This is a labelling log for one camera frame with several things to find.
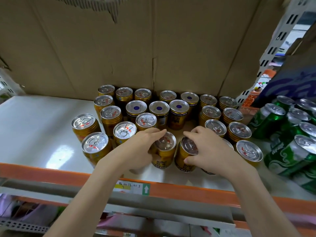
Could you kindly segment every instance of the silver can top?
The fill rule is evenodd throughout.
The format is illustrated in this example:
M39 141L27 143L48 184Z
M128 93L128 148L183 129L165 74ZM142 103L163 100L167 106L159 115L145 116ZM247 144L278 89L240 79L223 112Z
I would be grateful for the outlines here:
M184 100L172 100L169 103L170 109L176 113L186 113L189 110L189 104Z
M81 114L76 116L72 122L71 125L74 129L82 130L85 128L88 128L93 125L95 122L95 116L89 113Z
M108 143L109 137L106 134L94 132L83 139L81 147L85 153L92 154L103 150Z
M147 104L141 100L132 100L126 105L126 110L132 114L140 114L147 110Z
M198 103L199 96L192 92L184 92L181 94L181 99L186 101L187 103L194 104Z
M118 88L115 93L118 96L125 97L125 96L132 95L133 94L133 90L131 88L129 88L129 87L121 87L121 88Z
M231 122L228 125L229 130L239 138L249 138L251 136L251 130L248 126L240 122Z
M226 139L222 139L229 147L231 147L232 149L234 149L233 145Z
M296 135L294 137L295 142L306 151L316 155L316 141L305 135Z
M190 155L197 155L198 149L195 145L194 141L189 139L188 137L183 137L181 139L181 146L185 152L189 153Z
M224 123L219 120L210 119L205 122L205 128L209 128L214 131L217 135L225 135L227 128Z
M129 139L136 134L136 126L129 121L120 122L114 127L113 134L118 139Z
M211 95L201 95L200 100L208 105L215 105L217 103L217 99L214 96Z
M309 114L298 108L290 108L287 116L289 120L291 119L291 116L302 121L309 121L311 119Z
M151 96L151 91L146 88L140 88L135 91L135 95L139 98L148 98Z
M316 126L315 125L310 124L308 122L301 122L299 124L299 126L302 129L302 131L304 131L308 135L316 137Z
M98 92L102 94L109 94L115 91L115 87L112 85L103 85L98 88Z
M204 115L207 115L208 117L211 118L219 118L221 116L221 111L212 105L205 105L202 108L202 112Z
M163 137L155 141L155 147L161 151L168 151L172 150L176 146L176 143L176 137L167 131Z
M156 125L157 118L152 113L142 113L136 117L136 123L143 128L150 128Z
M107 106L113 102L113 97L109 95L98 96L94 101L97 106Z
M287 96L277 96L276 99L286 105L295 105L295 101L293 99L291 99L290 97Z
M169 105L164 101L154 101L149 105L149 110L157 115L165 115L169 112Z
M235 107L237 106L237 102L235 101L235 99L229 97L229 96L222 96L219 98L219 101L221 103L223 103L225 106L228 107Z
M115 105L109 105L107 107L104 107L100 111L101 117L107 120L114 119L118 117L120 114L121 114L121 109Z
M234 121L240 121L243 119L243 115L240 111L235 108L227 107L223 110L223 114L226 115L229 119Z
M274 113L274 114L279 115L279 116L286 114L286 111L282 107L275 105L275 104L267 103L264 105L264 107L268 111L270 111L271 113Z
M263 153L258 146L250 141L238 141L236 143L236 149L239 155L244 159L259 162L263 159Z
M176 92L168 91L168 90L160 92L160 96L161 98L165 100L174 100L177 98Z
M305 110L316 111L316 103L310 100L299 99L296 101L296 104Z

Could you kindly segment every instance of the can lid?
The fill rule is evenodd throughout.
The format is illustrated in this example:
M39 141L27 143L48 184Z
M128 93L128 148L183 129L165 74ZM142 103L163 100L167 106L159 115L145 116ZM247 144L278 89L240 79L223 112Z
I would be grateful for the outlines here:
M229 97L229 96L222 96L219 98L219 101L221 103L223 103L225 106L228 107L235 107L237 106L237 102L235 101L235 99Z
M214 96L204 94L200 96L200 100L208 105L214 105L217 103L217 99Z
M219 120L210 119L205 122L205 128L209 128L214 131L217 135L225 135L227 128L224 123Z
M126 110L132 114L140 114L146 111L147 104L141 100L132 100L126 105Z
M172 150L176 146L176 137L167 131L159 140L155 141L155 147L160 151Z
M133 94L133 90L131 88L129 88L129 87L121 87L121 88L118 88L115 93L118 96L125 97L125 96L132 95Z
M309 121L311 119L311 116L307 114L307 112L298 108L290 108L287 115L291 115L294 118L302 120L302 121Z
M100 115L103 119L114 119L115 117L118 117L121 114L121 109L118 106L115 105L109 105L107 107L104 107L100 111Z
M82 130L85 128L88 128L93 125L95 122L95 116L89 113L81 114L76 116L72 122L71 125L74 129Z
M165 115L169 112L169 105L164 101L154 101L149 105L149 110L157 115Z
M115 91L115 87L112 85L103 85L98 88L98 92L102 94L109 94Z
M183 137L181 139L181 146L185 152L189 153L190 155L197 155L198 149L196 144L193 140L189 139L188 137Z
M295 101L287 96L277 96L276 99L286 105L295 105Z
M224 115L226 115L229 119L240 121L243 119L243 115L240 111L235 108L227 107L223 110Z
M236 149L239 155L244 159L259 162L263 159L263 153L260 148L250 141L241 140L236 143Z
M251 136L251 130L248 126L240 122L231 122L228 125L229 130L239 138L249 138Z
M229 146L231 147L232 149L234 149L233 145L226 139L222 138L222 140Z
M221 116L221 111L212 105L205 105L202 108L202 112L211 118L219 118Z
M276 115L279 115L279 116L286 114L286 111L282 107L275 105L275 104L267 103L267 104L265 104L264 107L267 108L268 111L270 111Z
M301 122L299 124L299 126L302 129L302 131L304 131L308 135L316 137L316 126L315 125L308 123L308 122Z
M136 123L144 128L153 127L157 123L157 118L152 113L142 113L136 117Z
M106 106L113 102L113 97L109 95L102 95L98 96L93 102L97 106Z
M177 98L176 92L168 91L168 90L160 92L160 96L161 98L165 100L174 100Z
M305 135L296 135L295 142L311 154L316 154L316 141Z
M146 88L140 88L135 91L135 95L139 98L147 98L151 96L151 91Z
M316 110L316 103L307 99L299 99L296 101L296 104L305 110L309 110L309 111Z
M181 99L190 104L198 103L199 96L192 92L184 92L181 94Z
M82 150L85 153L97 153L106 147L109 143L109 137L102 132L94 132L85 139L83 139L81 143Z
M186 113L189 110L189 104L184 100L172 100L169 106L171 110L177 113Z
M136 126L129 121L120 122L114 127L113 134L118 139L128 139L136 134Z

